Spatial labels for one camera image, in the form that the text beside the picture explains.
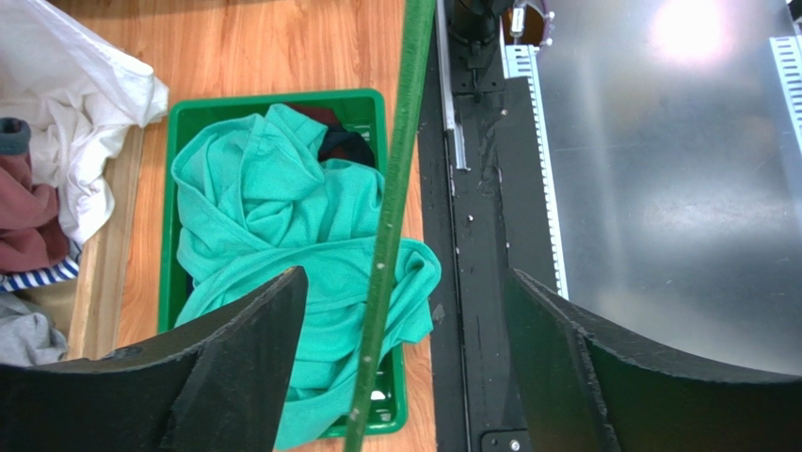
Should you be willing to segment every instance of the teal cloth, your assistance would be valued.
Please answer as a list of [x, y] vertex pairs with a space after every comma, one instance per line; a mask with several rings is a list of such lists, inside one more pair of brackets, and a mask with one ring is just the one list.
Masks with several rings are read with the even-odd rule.
[[[303, 266], [309, 277], [278, 449], [319, 437], [348, 411], [356, 385], [384, 178], [344, 160], [319, 163], [326, 130], [273, 105], [265, 116], [206, 127], [172, 166], [184, 226], [178, 261], [195, 281], [178, 325], [287, 267]], [[427, 297], [440, 276], [429, 247], [401, 240], [382, 356], [432, 330]]]

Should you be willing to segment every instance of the green plastic basket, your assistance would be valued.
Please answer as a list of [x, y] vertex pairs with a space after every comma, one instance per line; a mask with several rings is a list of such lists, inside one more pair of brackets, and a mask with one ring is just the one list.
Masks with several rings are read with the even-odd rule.
[[[387, 169], [387, 126], [384, 99], [373, 89], [318, 91], [271, 96], [233, 97], [183, 101], [172, 108], [168, 123], [167, 180], [165, 183], [164, 238], [162, 242], [161, 284], [159, 288], [159, 332], [170, 330], [184, 308], [188, 296], [188, 276], [178, 264], [176, 251], [181, 222], [178, 217], [176, 185], [170, 168], [175, 155], [204, 127], [215, 122], [264, 114], [273, 104], [322, 106], [331, 108], [346, 129], [360, 133], [374, 154], [378, 170]], [[407, 422], [407, 384], [404, 352], [394, 348], [377, 372], [367, 433], [394, 433]], [[321, 438], [345, 436], [341, 418]]]

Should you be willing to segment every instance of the metal sheet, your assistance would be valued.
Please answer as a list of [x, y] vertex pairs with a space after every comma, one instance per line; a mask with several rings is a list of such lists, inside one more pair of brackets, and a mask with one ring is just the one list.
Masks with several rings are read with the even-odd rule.
[[553, 0], [538, 55], [570, 300], [802, 374], [802, 156], [783, 0]]

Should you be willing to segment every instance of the blue striped fabric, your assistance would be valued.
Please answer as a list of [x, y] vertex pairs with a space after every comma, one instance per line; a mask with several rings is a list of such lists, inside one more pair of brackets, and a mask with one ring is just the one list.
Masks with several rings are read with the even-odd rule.
[[0, 294], [73, 280], [78, 277], [79, 262], [81, 262], [81, 249], [71, 242], [70, 253], [54, 266], [25, 273], [0, 275]]

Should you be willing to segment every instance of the maroon cloth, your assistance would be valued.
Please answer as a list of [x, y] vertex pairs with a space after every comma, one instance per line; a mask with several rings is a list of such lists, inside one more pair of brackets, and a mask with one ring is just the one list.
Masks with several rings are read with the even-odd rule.
[[56, 189], [33, 184], [29, 139], [26, 123], [0, 119], [0, 274], [53, 266], [70, 250]]

